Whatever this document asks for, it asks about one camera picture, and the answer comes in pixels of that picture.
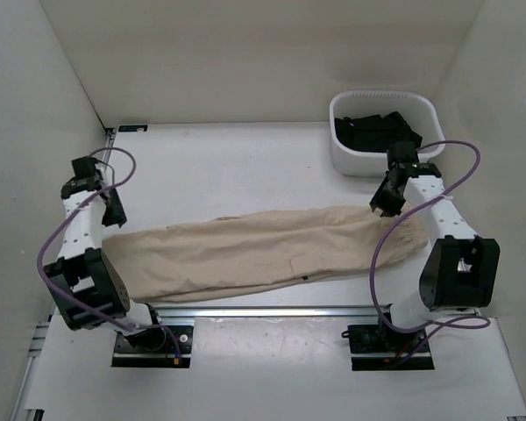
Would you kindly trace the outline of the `beige trousers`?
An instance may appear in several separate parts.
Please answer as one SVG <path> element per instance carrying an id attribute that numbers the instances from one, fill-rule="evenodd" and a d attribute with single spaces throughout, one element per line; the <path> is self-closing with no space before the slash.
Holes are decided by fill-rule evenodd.
<path id="1" fill-rule="evenodd" d="M 363 205 L 268 210 L 113 235 L 103 250 L 131 299 L 192 303 L 365 272 L 393 221 Z M 428 242 L 411 217 L 376 265 L 405 260 Z"/>

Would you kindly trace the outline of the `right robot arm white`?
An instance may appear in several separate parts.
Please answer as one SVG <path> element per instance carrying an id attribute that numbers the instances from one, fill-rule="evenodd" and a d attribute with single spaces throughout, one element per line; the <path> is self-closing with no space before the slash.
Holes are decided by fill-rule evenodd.
<path id="1" fill-rule="evenodd" d="M 495 239 L 480 236 L 455 206 L 451 193 L 466 179 L 462 176 L 446 187 L 435 164 L 419 161 L 411 141 L 396 142 L 387 150 L 387 172 L 370 207 L 394 221 L 373 251 L 369 288 L 375 288 L 381 248 L 411 217 L 422 220 L 431 249 L 417 289 L 378 312 L 376 339 L 386 350 L 400 348 L 410 333 L 441 317 L 486 308 L 492 301 L 501 249 Z"/>

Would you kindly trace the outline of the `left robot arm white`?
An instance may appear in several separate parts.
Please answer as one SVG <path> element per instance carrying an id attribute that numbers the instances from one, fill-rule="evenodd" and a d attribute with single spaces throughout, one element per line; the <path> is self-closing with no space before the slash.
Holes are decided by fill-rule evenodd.
<path id="1" fill-rule="evenodd" d="M 68 226 L 56 260 L 43 272 L 57 288 L 53 300 L 70 330 L 110 328 L 130 346 L 153 352 L 167 343 L 167 331 L 150 305 L 131 300 L 103 250 L 103 229 L 127 218 L 117 191 L 104 191 L 102 165 L 92 156 L 72 161 L 74 175 L 60 191 Z"/>

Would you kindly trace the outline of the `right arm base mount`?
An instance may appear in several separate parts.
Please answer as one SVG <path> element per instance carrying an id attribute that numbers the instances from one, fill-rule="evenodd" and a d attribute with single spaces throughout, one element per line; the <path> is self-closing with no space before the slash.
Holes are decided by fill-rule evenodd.
<path id="1" fill-rule="evenodd" d="M 384 325 L 348 325 L 352 371 L 430 371 L 435 369 L 425 330 L 399 333 Z"/>

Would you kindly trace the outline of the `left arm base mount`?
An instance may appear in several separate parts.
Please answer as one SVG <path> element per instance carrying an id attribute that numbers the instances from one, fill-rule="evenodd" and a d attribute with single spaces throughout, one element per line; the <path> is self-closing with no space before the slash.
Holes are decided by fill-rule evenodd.
<path id="1" fill-rule="evenodd" d="M 194 342 L 194 323 L 178 321 L 167 327 L 176 343 L 163 329 L 125 337 L 118 333 L 111 365 L 125 368 L 190 368 Z"/>

